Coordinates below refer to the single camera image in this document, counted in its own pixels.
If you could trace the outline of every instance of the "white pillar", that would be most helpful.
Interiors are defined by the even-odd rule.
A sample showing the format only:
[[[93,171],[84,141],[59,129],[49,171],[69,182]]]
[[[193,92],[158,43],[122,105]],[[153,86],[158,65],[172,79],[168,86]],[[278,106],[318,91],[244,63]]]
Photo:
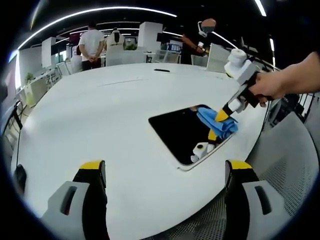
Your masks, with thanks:
[[[47,68],[50,66],[55,66],[54,57],[51,56],[51,46],[56,43],[55,37],[49,37],[42,42],[41,56],[42,56],[42,67]]]
[[[65,47],[65,51],[66,51],[66,58],[71,60],[71,58],[72,58],[71,47],[70,46],[66,46]]]
[[[156,22],[140,24],[138,35],[138,47],[144,47],[147,51],[160,50],[161,42],[157,41],[158,33],[162,33],[163,25]]]

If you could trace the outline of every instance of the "human hand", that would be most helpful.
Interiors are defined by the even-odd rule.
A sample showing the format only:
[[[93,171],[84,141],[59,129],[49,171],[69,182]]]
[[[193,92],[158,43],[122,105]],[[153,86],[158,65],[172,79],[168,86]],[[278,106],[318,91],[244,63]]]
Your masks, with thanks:
[[[94,55],[94,62],[98,61],[99,55]]]
[[[279,99],[286,94],[284,79],[285,75],[282,71],[258,73],[255,85],[251,86],[249,90],[259,98],[260,106],[265,107],[268,101],[266,96]]]
[[[90,63],[93,63],[95,61],[95,56],[89,56],[88,60]]]
[[[205,50],[202,47],[197,47],[196,52],[199,54],[203,54],[205,52]]]

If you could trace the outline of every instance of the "white table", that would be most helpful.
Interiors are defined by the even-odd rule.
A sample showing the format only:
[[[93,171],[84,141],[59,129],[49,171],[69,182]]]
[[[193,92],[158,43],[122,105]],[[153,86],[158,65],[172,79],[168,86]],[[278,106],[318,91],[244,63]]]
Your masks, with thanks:
[[[33,83],[33,82],[36,82],[36,81],[38,81],[38,80],[40,80],[40,79],[42,79],[42,78],[45,78],[45,77],[47,77],[48,75],[50,76],[50,80],[51,80],[51,74],[53,74],[55,71],[56,71],[55,68],[46,71],[45,73],[43,73],[43,74],[35,77],[33,80],[31,80],[31,81],[30,81],[30,84]]]
[[[227,159],[247,158],[266,109],[249,106],[235,114],[239,131],[187,172],[177,169],[148,119],[197,104],[218,110],[237,90],[238,84],[222,73],[172,63],[117,65],[65,76],[35,106],[21,132],[27,204],[41,217],[48,198],[72,181],[80,165],[101,159],[111,239],[142,239],[179,224],[224,187]]]

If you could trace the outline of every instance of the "ceiling light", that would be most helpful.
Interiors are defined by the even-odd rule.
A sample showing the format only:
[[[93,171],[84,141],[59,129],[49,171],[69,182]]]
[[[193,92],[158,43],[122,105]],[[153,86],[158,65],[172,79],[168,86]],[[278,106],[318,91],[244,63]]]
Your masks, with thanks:
[[[176,33],[173,33],[173,32],[169,32],[169,31],[163,31],[164,34],[171,34],[171,35],[175,35],[175,36],[178,36],[178,37],[182,37],[181,34],[176,34]]]
[[[105,24],[140,24],[140,22],[139,22],[139,21],[108,21],[108,22],[97,23],[97,25],[105,25]],[[60,34],[57,35],[57,36],[61,36],[61,35],[70,33],[70,32],[72,32],[72,31],[75,31],[75,30],[78,30],[78,29],[84,29],[84,28],[87,28],[87,27],[88,27],[88,26],[77,27],[77,28],[75,28],[75,29],[68,30],[68,31],[65,31],[65,32],[63,32],[63,33],[60,33]]]
[[[260,1],[260,0],[254,0],[254,1],[255,1],[256,5],[258,6],[261,15],[264,16],[264,17],[266,17],[267,14],[266,14],[266,11],[265,11],[265,9],[264,9],[264,6],[262,6],[261,1]]]
[[[131,35],[131,33],[122,33],[121,35],[124,35],[124,36],[129,36]]]
[[[118,30],[139,30],[139,28],[117,28]],[[102,29],[99,30],[100,32],[107,32],[107,31],[112,31],[113,28],[110,29]],[[70,34],[78,34],[78,33],[84,33],[87,32],[88,30],[82,30],[82,31],[74,31],[74,32],[70,32]]]
[[[57,41],[55,44],[61,43],[61,42],[65,41],[65,40],[69,40],[69,37],[67,37],[67,38],[65,38],[65,39],[62,39],[62,40],[60,40],[60,41]]]
[[[221,38],[222,40],[226,41],[228,44],[230,44],[232,47],[234,47],[235,49],[238,49],[236,45],[234,45],[233,43],[231,43],[230,41],[228,41],[227,39],[225,39],[223,36],[219,35],[216,32],[212,32],[214,35],[217,35],[219,38]]]
[[[18,55],[18,52],[19,52],[19,50],[14,50],[14,51],[10,54],[10,56],[9,56],[9,60],[8,60],[8,63],[10,63],[10,62],[11,62],[11,60],[12,60],[12,59],[14,59],[14,58],[15,58],[15,56],[17,56],[17,55]]]
[[[270,38],[270,46],[271,46],[272,52],[274,52],[275,51],[275,44],[274,44],[274,40],[272,38]]]
[[[123,10],[141,10],[141,11],[148,11],[148,12],[154,12],[154,13],[158,13],[158,14],[164,14],[164,15],[168,15],[171,17],[177,17],[177,15],[165,12],[165,11],[159,11],[159,10],[155,10],[155,9],[150,9],[150,8],[144,8],[144,7],[136,7],[136,6],[108,6],[108,7],[100,7],[100,8],[93,8],[93,9],[88,9],[88,10],[84,10],[84,11],[78,11],[75,12],[73,14],[61,17],[47,25],[45,25],[44,27],[40,28],[38,31],[34,32],[31,36],[29,36],[26,40],[24,40],[23,43],[21,43],[18,46],[18,50],[21,49],[27,42],[29,42],[31,39],[33,39],[36,35],[38,35],[39,33],[41,33],[42,31],[44,31],[45,29],[49,28],[52,25],[55,25],[63,20],[66,20],[68,18],[72,18],[78,15],[82,15],[82,14],[87,14],[87,13],[92,13],[92,12],[98,12],[98,11],[103,11],[103,10],[119,10],[119,9],[123,9]]]

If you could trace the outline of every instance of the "man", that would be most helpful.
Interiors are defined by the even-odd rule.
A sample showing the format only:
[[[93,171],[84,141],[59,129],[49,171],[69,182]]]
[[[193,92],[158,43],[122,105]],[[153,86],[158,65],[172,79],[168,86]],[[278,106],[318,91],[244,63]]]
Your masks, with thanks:
[[[101,67],[100,54],[104,49],[104,44],[105,38],[103,33],[96,29],[95,23],[89,23],[88,31],[82,34],[79,41],[83,71]]]
[[[216,26],[216,21],[213,18],[208,18],[201,22],[192,22],[184,27],[184,34],[181,38],[183,41],[181,51],[181,63],[191,65],[191,55],[202,56],[204,48],[209,47],[210,40],[207,38],[207,33],[204,33],[202,27]],[[204,44],[204,48],[199,47],[199,42]]]

